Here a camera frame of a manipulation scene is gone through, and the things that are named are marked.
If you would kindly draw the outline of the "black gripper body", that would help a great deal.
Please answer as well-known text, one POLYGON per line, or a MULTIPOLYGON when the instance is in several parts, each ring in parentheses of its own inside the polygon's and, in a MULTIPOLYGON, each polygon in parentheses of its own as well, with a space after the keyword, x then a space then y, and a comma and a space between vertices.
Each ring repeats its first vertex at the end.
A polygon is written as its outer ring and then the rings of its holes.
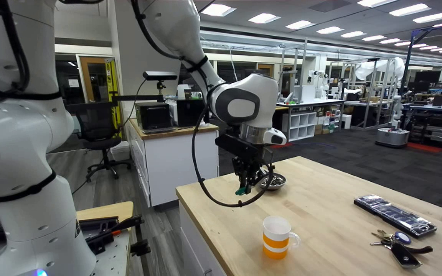
POLYGON ((239 177, 257 177, 266 165, 266 148, 251 145, 231 134, 222 134, 216 145, 234 155, 232 165, 239 177))

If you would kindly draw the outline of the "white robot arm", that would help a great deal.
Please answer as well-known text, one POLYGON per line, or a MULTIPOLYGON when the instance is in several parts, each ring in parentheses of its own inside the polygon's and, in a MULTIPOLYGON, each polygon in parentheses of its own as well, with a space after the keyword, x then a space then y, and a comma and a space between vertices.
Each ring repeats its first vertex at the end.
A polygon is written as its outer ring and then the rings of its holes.
MULTIPOLYGON (((48 154, 81 128, 56 73, 56 5, 101 0, 0 0, 0 276, 93 276, 97 255, 77 221, 74 197, 48 154)), ((260 74, 225 82, 200 45, 194 0, 130 0, 143 34, 191 71, 208 111, 240 129, 240 145, 283 143, 277 85, 260 74)))

